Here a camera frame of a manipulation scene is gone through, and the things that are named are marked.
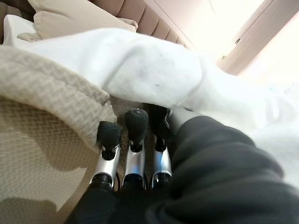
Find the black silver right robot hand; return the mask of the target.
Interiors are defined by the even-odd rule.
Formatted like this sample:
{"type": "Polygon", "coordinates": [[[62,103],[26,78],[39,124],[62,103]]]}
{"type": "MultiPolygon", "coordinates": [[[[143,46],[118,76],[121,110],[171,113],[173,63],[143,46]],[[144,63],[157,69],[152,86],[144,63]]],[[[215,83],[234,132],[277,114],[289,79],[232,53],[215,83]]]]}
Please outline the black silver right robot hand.
{"type": "Polygon", "coordinates": [[[175,133],[172,178],[145,191],[130,183],[112,192],[92,185],[68,224],[295,224],[299,198],[283,170],[243,132],[179,109],[168,116],[175,133]]]}

